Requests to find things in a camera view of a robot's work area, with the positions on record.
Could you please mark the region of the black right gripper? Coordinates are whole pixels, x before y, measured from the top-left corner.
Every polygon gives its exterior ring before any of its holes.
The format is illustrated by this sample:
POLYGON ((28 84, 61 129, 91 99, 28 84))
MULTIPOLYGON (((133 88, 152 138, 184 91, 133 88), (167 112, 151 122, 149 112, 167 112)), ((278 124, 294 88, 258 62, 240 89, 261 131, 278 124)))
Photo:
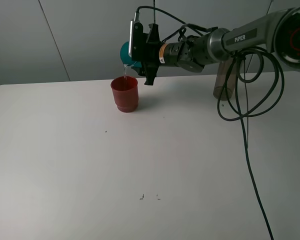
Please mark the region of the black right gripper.
POLYGON ((149 33, 139 21, 134 22, 132 60, 141 63, 141 67, 133 66, 136 73, 145 77, 145 85, 153 86, 157 77, 159 63, 159 49, 161 47, 159 25, 150 23, 149 33))

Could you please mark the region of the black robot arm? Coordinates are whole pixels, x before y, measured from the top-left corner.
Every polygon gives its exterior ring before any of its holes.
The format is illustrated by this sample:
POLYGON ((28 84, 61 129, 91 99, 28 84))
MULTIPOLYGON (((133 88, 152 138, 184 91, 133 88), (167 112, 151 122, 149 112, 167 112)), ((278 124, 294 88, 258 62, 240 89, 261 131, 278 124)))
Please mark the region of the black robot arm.
POLYGON ((300 69, 300 6, 270 13, 231 31, 226 28, 205 28, 191 23, 183 25, 161 40, 159 26, 149 25, 144 32, 139 10, 130 22, 127 54, 140 63, 135 71, 152 86, 159 67, 177 67, 200 73, 206 65, 228 60, 236 53, 266 46, 266 52, 293 69, 300 69))

